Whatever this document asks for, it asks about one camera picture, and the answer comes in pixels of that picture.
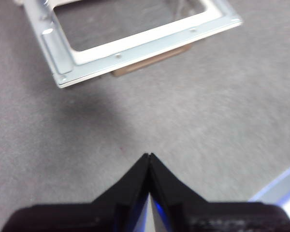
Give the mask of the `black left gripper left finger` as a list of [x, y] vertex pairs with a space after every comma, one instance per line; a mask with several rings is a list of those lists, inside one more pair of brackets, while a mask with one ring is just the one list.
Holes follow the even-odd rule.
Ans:
[[142, 155], [89, 203], [40, 204], [16, 210], [4, 232], [131, 232], [147, 200], [149, 155]]

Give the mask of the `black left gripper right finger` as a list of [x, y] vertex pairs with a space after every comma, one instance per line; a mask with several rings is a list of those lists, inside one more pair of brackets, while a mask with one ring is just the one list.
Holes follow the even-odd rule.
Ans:
[[181, 182], [153, 153], [151, 196], [169, 232], [290, 232], [279, 206], [261, 202], [209, 202]]

